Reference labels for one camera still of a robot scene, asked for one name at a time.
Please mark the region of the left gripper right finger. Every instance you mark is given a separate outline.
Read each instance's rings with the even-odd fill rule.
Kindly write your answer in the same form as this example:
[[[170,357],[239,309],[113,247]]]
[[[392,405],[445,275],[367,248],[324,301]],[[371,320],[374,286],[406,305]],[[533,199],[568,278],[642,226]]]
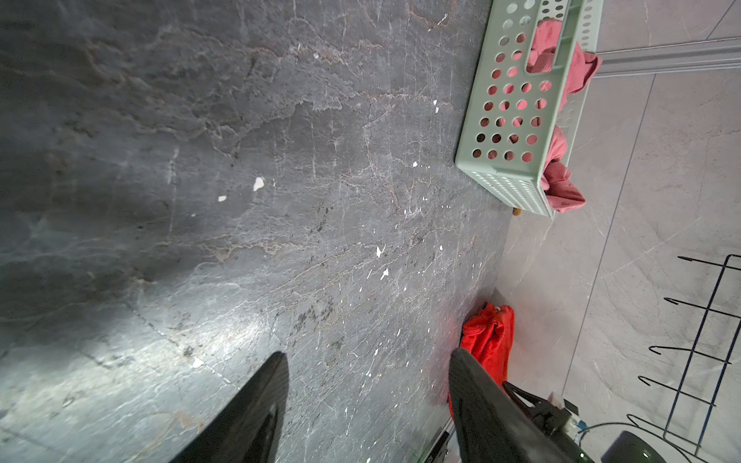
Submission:
[[[463,462],[567,462],[465,349],[450,358],[453,421]]]

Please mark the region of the bright red t shirt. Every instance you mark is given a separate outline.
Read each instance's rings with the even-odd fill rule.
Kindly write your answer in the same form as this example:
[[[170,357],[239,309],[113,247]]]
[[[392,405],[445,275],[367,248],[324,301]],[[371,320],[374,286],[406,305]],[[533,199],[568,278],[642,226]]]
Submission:
[[[515,313],[510,306],[489,302],[463,323],[459,347],[465,349],[504,389],[508,380],[509,355],[513,348]]]

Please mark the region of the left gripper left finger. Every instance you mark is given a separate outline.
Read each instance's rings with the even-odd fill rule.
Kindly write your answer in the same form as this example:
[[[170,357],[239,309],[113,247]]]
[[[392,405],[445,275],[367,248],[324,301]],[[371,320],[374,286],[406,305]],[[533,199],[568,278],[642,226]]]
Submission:
[[[288,395],[288,357],[276,351],[173,461],[275,461]]]

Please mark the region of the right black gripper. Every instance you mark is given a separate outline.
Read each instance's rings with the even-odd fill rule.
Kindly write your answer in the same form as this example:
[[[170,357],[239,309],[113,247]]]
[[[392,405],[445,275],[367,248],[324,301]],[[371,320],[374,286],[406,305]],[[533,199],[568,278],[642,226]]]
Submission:
[[[511,382],[505,381],[503,388],[533,425],[570,462],[594,462],[592,457],[576,443],[577,420],[565,405],[555,405],[548,399],[529,393]]]

